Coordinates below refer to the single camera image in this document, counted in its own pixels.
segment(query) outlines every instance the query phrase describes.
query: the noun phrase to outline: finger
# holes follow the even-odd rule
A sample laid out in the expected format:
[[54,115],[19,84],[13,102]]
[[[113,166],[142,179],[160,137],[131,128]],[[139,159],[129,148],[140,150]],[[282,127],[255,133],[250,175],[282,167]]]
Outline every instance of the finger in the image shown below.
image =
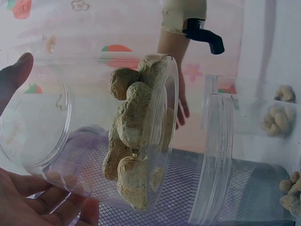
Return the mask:
[[42,217],[53,226],[67,226],[78,215],[84,201],[84,197],[71,194],[52,214],[43,215]]
[[180,102],[181,102],[185,117],[189,118],[190,112],[189,112],[188,104],[186,101],[186,97],[181,97]]
[[99,219],[99,203],[96,200],[87,199],[84,202],[79,221],[75,226],[97,226]]
[[25,53],[14,65],[0,71],[0,115],[16,90],[27,80],[32,66],[32,54]]
[[184,125],[185,124],[185,119],[184,119],[184,116],[183,116],[183,113],[182,113],[180,105],[178,105],[177,117],[178,117],[178,120],[179,120],[179,124],[181,126]]
[[36,199],[26,198],[25,203],[39,215],[45,215],[57,207],[68,193],[68,191],[52,186]]
[[37,176],[21,176],[8,171],[7,175],[10,177],[17,192],[23,197],[43,192],[52,186],[50,183]]

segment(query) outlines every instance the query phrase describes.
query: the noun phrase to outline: person's arm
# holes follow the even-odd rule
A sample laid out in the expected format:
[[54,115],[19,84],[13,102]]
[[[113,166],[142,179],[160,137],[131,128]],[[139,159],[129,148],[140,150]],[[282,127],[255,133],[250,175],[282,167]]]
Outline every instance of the person's arm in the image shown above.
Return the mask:
[[162,9],[161,34],[157,52],[169,54],[174,57],[177,62],[179,73],[179,106],[177,118],[180,125],[185,124],[184,115],[186,118],[190,115],[185,96],[185,81],[181,67],[190,39],[186,38],[183,31],[187,28],[187,20],[189,18],[198,18],[204,21],[206,19],[206,10],[206,0],[165,0]]
[[189,42],[190,39],[182,34],[171,33],[162,29],[157,52],[173,56],[177,62],[179,73],[182,73],[181,64]]

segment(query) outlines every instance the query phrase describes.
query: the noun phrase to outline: mesh floor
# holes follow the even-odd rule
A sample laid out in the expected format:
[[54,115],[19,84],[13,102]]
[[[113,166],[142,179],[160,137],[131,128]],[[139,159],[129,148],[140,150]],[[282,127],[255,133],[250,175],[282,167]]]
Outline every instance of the mesh floor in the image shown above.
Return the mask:
[[[79,175],[82,181],[89,181],[91,195],[117,192],[116,182],[108,181],[97,175],[102,174],[102,161],[108,150],[107,137],[92,135],[92,148],[82,148],[82,138],[75,136],[62,151],[61,162],[54,162],[51,170]],[[62,162],[76,163],[75,166],[62,166]],[[117,209],[110,205],[100,204],[99,226],[189,226],[189,219],[194,198],[198,188],[198,181],[203,155],[182,150],[173,150],[166,174],[164,187],[155,209],[149,214],[139,214]],[[265,163],[233,160],[233,168],[227,192],[222,207],[211,225],[239,225],[229,224],[229,221],[246,222],[277,221],[276,225],[283,225],[281,220],[289,219],[290,214],[279,204],[283,195],[279,192],[280,180],[288,176],[279,166]],[[116,198],[118,194],[108,197],[109,203],[118,206],[126,205]]]

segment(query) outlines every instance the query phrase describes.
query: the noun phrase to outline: plastic rim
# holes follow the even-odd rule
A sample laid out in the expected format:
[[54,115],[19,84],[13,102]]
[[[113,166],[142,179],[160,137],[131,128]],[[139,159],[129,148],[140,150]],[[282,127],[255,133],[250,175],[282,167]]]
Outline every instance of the plastic rim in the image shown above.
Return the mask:
[[234,103],[231,95],[212,93],[208,98],[207,148],[189,223],[213,222],[227,191],[232,169]]

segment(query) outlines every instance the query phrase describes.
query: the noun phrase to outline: pink flower print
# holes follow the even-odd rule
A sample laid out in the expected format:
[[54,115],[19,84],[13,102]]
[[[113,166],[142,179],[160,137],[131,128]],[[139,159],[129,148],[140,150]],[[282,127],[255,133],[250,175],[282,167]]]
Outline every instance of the pink flower print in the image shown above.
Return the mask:
[[201,69],[201,66],[199,64],[188,64],[187,65],[187,70],[184,71],[185,76],[190,76],[190,81],[194,82],[197,77],[202,77],[203,73],[200,72],[199,70]]

